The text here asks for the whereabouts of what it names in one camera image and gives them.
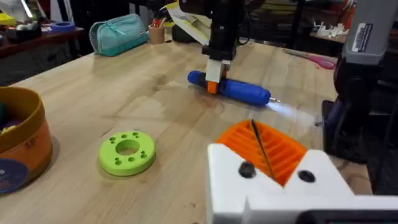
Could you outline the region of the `white orange left gripper left finger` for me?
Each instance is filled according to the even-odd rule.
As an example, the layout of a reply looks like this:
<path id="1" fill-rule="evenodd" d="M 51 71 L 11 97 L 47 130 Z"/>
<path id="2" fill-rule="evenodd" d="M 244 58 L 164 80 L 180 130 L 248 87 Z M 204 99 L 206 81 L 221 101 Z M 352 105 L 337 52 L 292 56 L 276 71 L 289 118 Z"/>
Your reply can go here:
<path id="1" fill-rule="evenodd" d="M 282 140 L 276 129 L 251 119 L 233 125 L 208 145 L 208 223 L 241 223 L 248 194 L 284 187 L 285 178 L 272 155 Z"/>

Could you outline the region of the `white orange left gripper right finger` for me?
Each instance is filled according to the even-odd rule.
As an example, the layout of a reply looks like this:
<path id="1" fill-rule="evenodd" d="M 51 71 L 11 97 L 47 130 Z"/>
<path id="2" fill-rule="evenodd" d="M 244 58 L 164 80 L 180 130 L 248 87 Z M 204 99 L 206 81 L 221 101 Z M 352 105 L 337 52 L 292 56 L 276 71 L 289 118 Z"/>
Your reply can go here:
<path id="1" fill-rule="evenodd" d="M 278 130 L 251 121 L 261 161 L 255 163 L 261 192 L 286 197 L 352 197 L 354 193 L 331 159 L 306 149 Z"/>

